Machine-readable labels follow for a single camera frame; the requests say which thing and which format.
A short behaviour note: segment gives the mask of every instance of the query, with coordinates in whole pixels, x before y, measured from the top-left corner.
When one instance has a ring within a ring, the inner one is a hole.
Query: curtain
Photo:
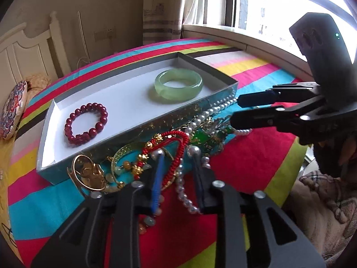
[[[192,22],[203,22],[202,5],[198,11],[199,0],[143,0],[143,44],[179,39],[191,11]]]

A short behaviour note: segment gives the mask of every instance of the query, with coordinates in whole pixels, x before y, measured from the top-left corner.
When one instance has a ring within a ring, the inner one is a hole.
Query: floral pillow
[[[5,140],[10,139],[26,106],[27,83],[20,81],[8,96],[1,114],[0,135]]]

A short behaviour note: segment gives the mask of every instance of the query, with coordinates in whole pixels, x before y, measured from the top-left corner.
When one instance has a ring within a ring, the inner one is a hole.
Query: electrical outlet
[[[104,40],[104,39],[113,39],[115,37],[116,37],[115,28],[108,28],[108,29],[103,29],[103,30],[94,32],[95,42]]]

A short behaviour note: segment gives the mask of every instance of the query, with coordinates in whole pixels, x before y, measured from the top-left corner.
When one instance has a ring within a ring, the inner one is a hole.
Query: window
[[[343,0],[331,0],[349,11]],[[236,0],[233,26],[242,34],[263,40],[306,61],[289,32],[289,28],[307,12],[332,16],[345,41],[353,62],[356,54],[357,31],[346,21],[310,0]]]

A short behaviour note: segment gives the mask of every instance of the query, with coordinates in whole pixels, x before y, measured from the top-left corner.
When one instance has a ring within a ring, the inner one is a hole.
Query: red bead bracelet
[[[72,123],[73,121],[82,113],[86,113],[89,111],[98,111],[100,113],[99,122],[95,124],[95,128],[89,129],[88,132],[84,132],[83,134],[78,134],[73,136],[72,132]],[[80,109],[76,109],[74,113],[69,115],[69,118],[66,120],[65,125],[65,135],[68,138],[70,144],[75,144],[77,146],[87,143],[91,139],[93,139],[99,132],[101,132],[104,128],[104,125],[108,122],[108,113],[106,107],[102,104],[97,103],[88,103],[86,106],[81,106]]]

